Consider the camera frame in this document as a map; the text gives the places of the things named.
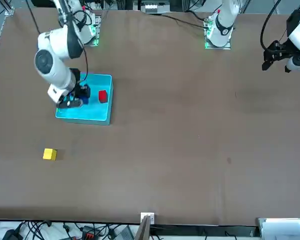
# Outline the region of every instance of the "yellow cube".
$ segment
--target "yellow cube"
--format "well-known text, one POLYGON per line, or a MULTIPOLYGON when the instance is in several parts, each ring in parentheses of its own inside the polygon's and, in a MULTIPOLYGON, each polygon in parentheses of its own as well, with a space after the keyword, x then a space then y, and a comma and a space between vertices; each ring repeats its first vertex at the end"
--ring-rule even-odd
POLYGON ((55 161, 56 159, 56 149, 47 148, 44 149, 43 159, 55 161))

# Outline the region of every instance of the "brown table surface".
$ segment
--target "brown table surface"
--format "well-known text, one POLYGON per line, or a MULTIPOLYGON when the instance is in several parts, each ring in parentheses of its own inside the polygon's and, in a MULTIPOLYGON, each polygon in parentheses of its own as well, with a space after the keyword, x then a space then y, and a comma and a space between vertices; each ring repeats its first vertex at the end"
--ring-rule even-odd
MULTIPOLYGON (((41 31, 55 9, 35 9, 41 31)), ((199 23, 191 14, 175 17, 199 23)), ((265 44, 281 37, 274 15, 265 44)), ((261 71, 265 15, 240 15, 232 50, 205 50, 203 31, 136 11, 104 14, 90 72, 111 74, 110 126, 55 118, 34 69, 27 9, 0 40, 0 218, 255 225, 300 217, 300 72, 261 71), (44 148, 58 159, 42 159, 44 148)), ((85 71, 85 59, 68 62, 85 71)))

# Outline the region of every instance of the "red cube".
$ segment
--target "red cube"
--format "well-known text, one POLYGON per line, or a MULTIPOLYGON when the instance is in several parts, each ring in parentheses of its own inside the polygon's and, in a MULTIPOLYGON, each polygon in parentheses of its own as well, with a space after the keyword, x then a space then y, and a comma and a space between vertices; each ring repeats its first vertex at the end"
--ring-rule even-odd
POLYGON ((108 102, 108 94, 107 94, 106 90, 100 90, 99 91, 99 101, 102 104, 108 102))

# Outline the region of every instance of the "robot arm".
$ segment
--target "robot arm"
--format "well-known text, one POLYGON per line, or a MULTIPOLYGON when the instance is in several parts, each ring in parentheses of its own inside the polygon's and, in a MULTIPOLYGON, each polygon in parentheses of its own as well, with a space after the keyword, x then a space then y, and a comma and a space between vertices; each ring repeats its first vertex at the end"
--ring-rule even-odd
POLYGON ((234 21, 240 11, 238 0, 222 0, 219 10, 212 15, 213 26, 207 38, 214 46, 221 48, 230 41, 234 21))
POLYGON ((80 57, 81 34, 67 0, 54 3, 63 27, 39 35, 34 63, 39 75, 51 84, 48 95, 57 107, 79 107, 90 97, 90 89, 87 85, 80 86, 80 71, 68 68, 63 61, 80 57))
MULTIPOLYGON (((277 1, 272 10, 274 10, 280 1, 281 0, 277 1)), ((262 70, 268 70, 275 61, 286 58, 289 60, 285 66, 285 72, 289 73, 292 70, 300 70, 300 6, 293 11, 286 21, 286 32, 288 37, 286 42, 280 44, 280 42, 276 40, 266 48, 262 41, 266 23, 267 21, 263 25, 260 39, 261 45, 264 48, 264 63, 262 64, 262 70)))

